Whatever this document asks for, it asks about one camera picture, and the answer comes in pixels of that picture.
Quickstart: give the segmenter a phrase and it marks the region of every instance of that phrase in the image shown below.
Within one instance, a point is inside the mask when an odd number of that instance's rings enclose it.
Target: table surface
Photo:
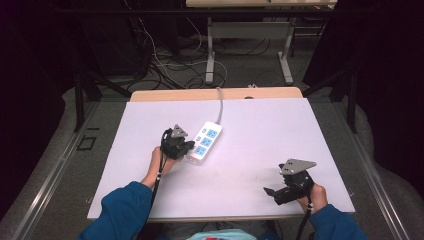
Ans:
[[[329,201],[341,211],[355,211],[310,104],[299,89],[222,91],[224,129],[220,139],[203,164],[184,160],[162,179],[150,222],[301,215],[295,201],[278,206],[263,190],[284,187],[278,164],[288,158],[316,162],[308,172],[326,186]],[[135,92],[127,103],[87,217],[98,217],[100,201],[110,191],[144,176],[151,150],[165,128],[179,124],[190,140],[205,119],[217,116],[217,99],[216,89]]]
[[[337,0],[187,0],[188,7],[290,7],[335,5]]]

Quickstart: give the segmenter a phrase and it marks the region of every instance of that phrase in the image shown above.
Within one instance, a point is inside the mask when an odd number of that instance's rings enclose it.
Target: person's left hand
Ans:
[[[153,188],[156,182],[156,177],[159,172],[160,167],[160,158],[161,158],[162,151],[160,150],[160,147],[155,147],[152,152],[152,159],[150,160],[150,166],[149,170],[147,171],[146,176],[141,180],[141,183],[148,186],[149,188]],[[165,162],[165,166],[162,170],[162,177],[166,175],[171,168],[174,166],[174,164],[177,162],[175,159],[168,158],[167,156],[163,156],[163,160]]]

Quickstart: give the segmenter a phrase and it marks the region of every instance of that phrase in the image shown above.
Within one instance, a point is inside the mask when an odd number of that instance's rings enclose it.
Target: handheld controller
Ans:
[[[181,158],[194,146],[194,141],[185,142],[184,137],[187,135],[178,124],[175,124],[174,129],[169,128],[163,133],[160,150],[169,158]]]
[[[268,196],[273,197],[278,205],[294,201],[310,194],[314,186],[314,181],[306,169],[316,166],[315,162],[289,159],[285,164],[280,164],[278,166],[281,169],[280,175],[284,177],[284,182],[287,187],[278,191],[264,188]]]

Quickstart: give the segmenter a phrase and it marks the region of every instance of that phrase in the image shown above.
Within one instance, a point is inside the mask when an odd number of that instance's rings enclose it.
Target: white power strip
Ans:
[[[221,125],[206,122],[194,138],[194,148],[187,153],[186,158],[192,163],[202,163],[218,141],[221,132]]]

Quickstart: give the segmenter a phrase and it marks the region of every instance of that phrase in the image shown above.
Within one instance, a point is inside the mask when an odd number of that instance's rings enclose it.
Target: blue sleeve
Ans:
[[[150,213],[152,190],[131,182],[102,199],[102,213],[78,239],[131,239],[138,234]]]
[[[315,229],[314,240],[368,239],[351,215],[339,211],[331,204],[311,215],[309,221]]]

